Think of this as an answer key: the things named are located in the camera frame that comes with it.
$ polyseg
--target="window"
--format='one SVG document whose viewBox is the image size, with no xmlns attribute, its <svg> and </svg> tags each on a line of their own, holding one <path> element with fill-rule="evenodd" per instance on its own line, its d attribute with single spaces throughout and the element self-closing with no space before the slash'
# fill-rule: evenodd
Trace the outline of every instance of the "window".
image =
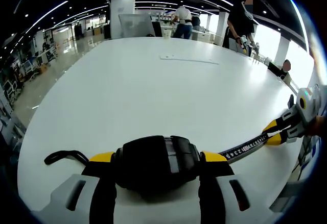
<svg viewBox="0 0 327 224">
<path fill-rule="evenodd" d="M 254 41 L 259 43 L 259 52 L 265 57 L 275 60 L 281 33 L 264 25 L 258 25 L 255 32 Z"/>
<path fill-rule="evenodd" d="M 313 71 L 313 58 L 297 43 L 291 40 L 286 53 L 286 59 L 291 62 L 289 74 L 294 83 L 299 88 L 307 87 Z"/>
</svg>

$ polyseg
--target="office chair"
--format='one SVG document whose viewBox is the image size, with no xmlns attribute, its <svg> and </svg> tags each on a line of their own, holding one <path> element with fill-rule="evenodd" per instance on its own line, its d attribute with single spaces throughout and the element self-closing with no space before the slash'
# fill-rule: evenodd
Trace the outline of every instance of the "office chair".
<svg viewBox="0 0 327 224">
<path fill-rule="evenodd" d="M 154 29 L 155 36 L 156 37 L 162 37 L 162 31 L 161 31 L 160 22 L 153 21 L 152 22 L 152 26 L 153 26 L 153 29 Z"/>
<path fill-rule="evenodd" d="M 29 79 L 30 81 L 38 74 L 36 66 L 34 66 L 30 61 L 24 62 L 22 66 L 25 70 L 25 75 L 31 75 Z"/>
<path fill-rule="evenodd" d="M 7 80 L 4 84 L 4 89 L 7 93 L 7 97 L 9 99 L 9 103 L 12 105 L 14 101 L 16 100 L 18 96 L 18 89 L 17 89 L 17 83 L 14 81 L 11 83 L 9 80 Z"/>
<path fill-rule="evenodd" d="M 124 38 L 156 36 L 147 14 L 120 14 L 119 20 Z"/>
</svg>

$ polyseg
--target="desk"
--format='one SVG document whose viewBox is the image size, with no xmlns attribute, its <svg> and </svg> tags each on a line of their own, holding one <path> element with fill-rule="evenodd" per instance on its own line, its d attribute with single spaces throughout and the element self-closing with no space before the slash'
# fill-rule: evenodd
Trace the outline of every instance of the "desk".
<svg viewBox="0 0 327 224">
<path fill-rule="evenodd" d="M 174 32 L 177 29 L 177 26 L 161 25 L 161 28 L 171 30 L 172 31 L 171 36 L 173 36 Z M 192 29 L 192 34 L 190 36 L 190 39 L 205 42 L 205 43 L 210 43 L 211 35 L 212 35 L 211 33 L 204 33 L 204 32 Z"/>
<path fill-rule="evenodd" d="M 46 57 L 46 53 L 47 52 L 52 52 L 53 53 L 53 50 L 55 49 L 55 47 L 51 47 L 50 49 L 47 49 L 46 51 L 40 53 L 37 58 L 41 57 L 42 58 L 42 63 L 44 64 L 47 64 L 49 62 L 48 58 Z"/>
<path fill-rule="evenodd" d="M 162 60 L 162 55 L 218 65 Z M 70 159 L 46 166 L 44 158 L 59 150 L 79 150 L 90 158 L 150 135 L 183 136 L 199 151 L 226 150 L 260 134 L 287 108 L 291 94 L 264 64 L 212 44 L 155 37 L 102 42 L 58 80 L 35 112 L 20 151 L 19 195 L 30 209 L 40 210 L 55 188 L 82 172 L 83 165 Z M 269 206 L 300 147 L 300 140 L 264 146 L 231 166 Z M 117 209 L 125 203 L 124 191 L 119 190 Z M 198 201 L 197 191 L 188 192 Z M 166 202 L 161 214 L 192 212 L 183 201 Z"/>
</svg>

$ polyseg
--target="yellow part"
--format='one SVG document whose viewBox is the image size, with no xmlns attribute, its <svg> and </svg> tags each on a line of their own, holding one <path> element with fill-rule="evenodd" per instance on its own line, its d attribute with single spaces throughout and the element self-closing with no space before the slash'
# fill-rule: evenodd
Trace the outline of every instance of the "yellow part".
<svg viewBox="0 0 327 224">
<path fill-rule="evenodd" d="M 95 162 L 110 162 L 111 156 L 114 154 L 114 152 L 108 152 L 104 154 L 97 154 L 90 158 L 90 161 L 95 161 Z"/>
<path fill-rule="evenodd" d="M 306 99 L 303 96 L 301 98 L 303 99 L 303 103 L 304 103 L 304 108 L 303 109 L 306 109 L 306 107 L 307 107 Z"/>
<path fill-rule="evenodd" d="M 280 133 L 274 135 L 273 137 L 270 137 L 266 142 L 267 145 L 271 145 L 271 146 L 279 146 L 281 143 L 282 143 L 282 138 Z"/>
<path fill-rule="evenodd" d="M 210 153 L 210 152 L 206 152 L 206 151 L 202 151 L 202 152 L 205 155 L 206 162 L 227 161 L 227 159 L 220 154 Z"/>
<path fill-rule="evenodd" d="M 270 124 L 268 124 L 267 127 L 265 127 L 263 131 L 266 131 L 267 129 L 274 127 L 274 126 L 277 126 L 276 119 L 273 120 L 272 122 L 270 122 Z"/>
</svg>

